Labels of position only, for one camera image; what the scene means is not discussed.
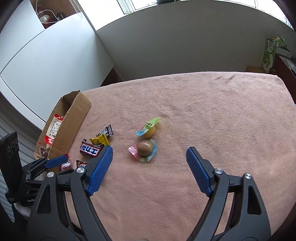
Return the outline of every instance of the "wooden cabinet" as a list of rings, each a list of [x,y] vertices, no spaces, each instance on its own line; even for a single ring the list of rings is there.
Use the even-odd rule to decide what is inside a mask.
[[[285,83],[294,103],[296,103],[295,73],[284,62],[284,58],[278,55],[276,56],[276,59],[274,61],[274,69],[276,70],[277,76],[280,77]]]

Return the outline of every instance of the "brown ball candy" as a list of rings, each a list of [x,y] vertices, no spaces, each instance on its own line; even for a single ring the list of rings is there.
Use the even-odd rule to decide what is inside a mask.
[[[152,150],[153,150],[153,144],[149,140],[140,142],[137,147],[137,152],[142,157],[149,156],[152,153]]]

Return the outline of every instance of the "shelf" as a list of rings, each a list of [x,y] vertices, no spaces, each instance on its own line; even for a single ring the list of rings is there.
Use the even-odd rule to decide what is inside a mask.
[[[37,0],[30,0],[31,4],[36,10],[36,1]],[[58,13],[61,13],[64,18],[69,17],[77,12],[79,12],[78,7],[75,4],[74,0],[38,0],[37,2],[37,12],[43,10],[51,10],[57,16]],[[49,15],[51,18],[51,22],[57,21],[55,16],[52,14],[51,11],[43,12],[44,15]],[[48,28],[49,26],[53,25],[54,23],[43,23],[44,28]]]

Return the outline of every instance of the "green box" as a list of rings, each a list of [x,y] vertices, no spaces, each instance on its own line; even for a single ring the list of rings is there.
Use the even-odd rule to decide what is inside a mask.
[[[273,43],[272,39],[266,39],[262,69],[267,74],[269,72],[269,69],[272,68],[272,66],[274,65],[274,60],[276,57],[276,48],[277,46]]]

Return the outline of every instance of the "chocolate bar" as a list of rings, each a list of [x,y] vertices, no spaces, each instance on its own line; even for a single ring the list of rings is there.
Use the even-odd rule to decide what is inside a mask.
[[[77,168],[85,167],[87,165],[87,163],[80,161],[80,160],[77,160],[76,164],[77,164]]]
[[[111,127],[111,124],[108,125],[108,126],[106,126],[106,127],[104,128],[104,130],[102,130],[99,134],[96,135],[96,137],[98,137],[98,136],[100,136],[100,135],[102,135],[102,134],[105,134],[107,138],[109,138],[109,137],[111,137],[111,136],[114,135],[114,134],[113,134],[112,127]]]
[[[90,157],[96,157],[98,156],[103,147],[104,145],[93,145],[82,141],[79,152],[83,156],[87,155]]]

